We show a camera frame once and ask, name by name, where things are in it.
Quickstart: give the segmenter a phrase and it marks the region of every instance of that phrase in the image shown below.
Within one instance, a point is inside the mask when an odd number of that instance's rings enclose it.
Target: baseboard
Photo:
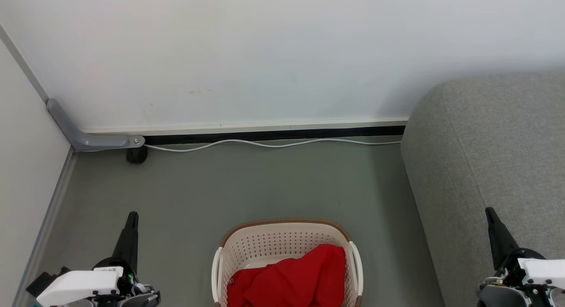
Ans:
[[[244,132],[294,131],[294,130],[326,130],[342,128],[405,126],[407,117],[398,118],[365,118],[357,120],[309,120],[286,123],[248,123],[248,124],[212,124],[186,126],[150,126],[125,128],[85,129],[83,132],[97,135],[196,135],[224,134]]]
[[[30,259],[28,260],[28,265],[24,270],[22,280],[20,281],[20,287],[18,288],[18,292],[16,293],[16,297],[14,298],[14,302],[12,303],[12,307],[29,307],[33,306],[36,302],[35,298],[27,293],[26,287],[32,281],[34,281],[37,275],[39,275],[41,259],[43,257],[49,236],[51,235],[51,231],[53,230],[53,225],[55,224],[55,220],[57,219],[57,216],[59,214],[64,194],[67,191],[68,183],[71,179],[73,169],[75,168],[75,163],[76,156],[73,155],[73,148],[71,147],[69,148],[67,160],[65,160],[63,169],[61,170],[61,174],[59,175],[59,181],[55,186],[53,196],[51,197],[51,202],[45,214],[45,218],[41,225],[39,234],[37,235],[34,249],[32,250]]]
[[[269,140],[305,140],[316,138],[356,138],[363,136],[402,136],[406,126],[378,126],[358,128],[324,128],[318,130],[292,130],[192,135],[145,136],[148,145],[204,144],[220,140],[247,140],[263,142]]]

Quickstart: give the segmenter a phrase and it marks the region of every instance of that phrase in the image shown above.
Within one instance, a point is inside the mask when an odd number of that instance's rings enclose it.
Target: laundry basket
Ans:
[[[212,263],[215,307],[228,307],[227,285],[236,271],[299,258],[320,244],[345,250],[345,297],[341,306],[361,306],[363,267],[347,231],[327,220],[274,219],[237,226],[224,236]]]

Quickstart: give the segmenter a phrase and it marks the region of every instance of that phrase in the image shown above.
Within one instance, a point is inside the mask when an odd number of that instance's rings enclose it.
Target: brown basket rim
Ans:
[[[277,219],[263,219],[263,220],[256,220],[256,221],[242,223],[231,229],[229,232],[227,232],[224,235],[224,237],[222,237],[220,246],[221,247],[226,246],[226,242],[228,241],[228,238],[230,238],[230,236],[232,236],[235,232],[239,231],[240,229],[255,227],[255,226],[272,225],[276,223],[318,223],[318,224],[328,225],[341,232],[341,234],[343,234],[347,242],[352,241],[351,236],[349,235],[349,233],[347,233],[347,230],[345,230],[342,226],[331,220],[314,219],[314,218],[277,218]]]

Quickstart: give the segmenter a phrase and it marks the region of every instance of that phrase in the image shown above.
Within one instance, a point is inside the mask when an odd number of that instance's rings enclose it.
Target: white cable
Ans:
[[[204,148],[212,147],[214,145],[218,145],[218,144],[221,144],[223,142],[242,142],[244,144],[252,144],[252,145],[255,145],[255,146],[261,146],[261,147],[266,147],[266,148],[285,148],[285,147],[309,144],[311,142],[350,142],[352,144],[362,144],[362,145],[400,144],[400,142],[358,142],[357,140],[349,140],[349,139],[319,138],[319,139],[307,140],[305,142],[293,142],[293,143],[285,144],[285,145],[267,145],[267,144],[261,144],[261,143],[258,143],[258,142],[249,142],[248,140],[224,139],[224,140],[220,140],[218,142],[212,142],[212,143],[204,145],[204,146],[200,146],[200,147],[196,147],[196,148],[190,148],[189,150],[172,150],[170,148],[157,147],[157,146],[153,146],[153,145],[145,145],[145,146],[147,146],[149,148],[153,148],[154,150],[164,150],[166,152],[175,152],[175,153],[187,153],[187,152],[195,152],[196,150],[203,150]]]

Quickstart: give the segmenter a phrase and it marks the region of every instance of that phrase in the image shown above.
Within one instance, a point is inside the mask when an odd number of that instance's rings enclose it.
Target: gray metal bar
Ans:
[[[137,148],[143,146],[143,136],[123,135],[91,135],[79,130],[71,118],[54,98],[47,101],[47,110],[63,131],[67,140],[77,151],[81,150],[115,150],[118,148]]]

